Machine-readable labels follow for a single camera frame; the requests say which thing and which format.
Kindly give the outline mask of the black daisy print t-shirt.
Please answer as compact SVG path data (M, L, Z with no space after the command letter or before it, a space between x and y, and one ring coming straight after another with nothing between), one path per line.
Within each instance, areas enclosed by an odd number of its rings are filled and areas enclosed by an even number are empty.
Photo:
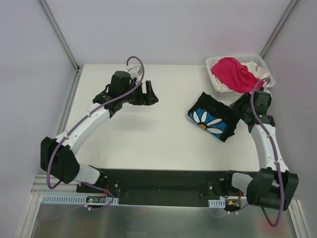
M234 131L240 120L227 105L205 92L189 109L187 117L222 142L235 134Z

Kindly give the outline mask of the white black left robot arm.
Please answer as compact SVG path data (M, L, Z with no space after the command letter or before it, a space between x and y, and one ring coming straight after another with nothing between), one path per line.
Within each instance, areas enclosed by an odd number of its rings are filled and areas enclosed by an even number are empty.
M92 166L79 164L76 154L92 133L121 110L123 104L151 106L159 101L151 81L145 82L146 91L143 91L142 78L136 68L116 71L110 84L95 96L89 108L71 128L55 138L45 137L42 140L40 167L48 177L54 176L64 184L72 181L87 183L94 193L104 189L102 173Z

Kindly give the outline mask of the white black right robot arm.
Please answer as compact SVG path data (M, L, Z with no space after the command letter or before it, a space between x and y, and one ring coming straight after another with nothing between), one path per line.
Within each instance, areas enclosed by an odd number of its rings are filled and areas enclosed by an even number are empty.
M230 171L230 179L223 183L223 191L231 196L241 191L250 205L285 211L299 178L289 171L282 159L274 118L267 115L270 105L271 94L257 90L253 94L243 94L229 106L248 127L256 145L260 170L254 175Z

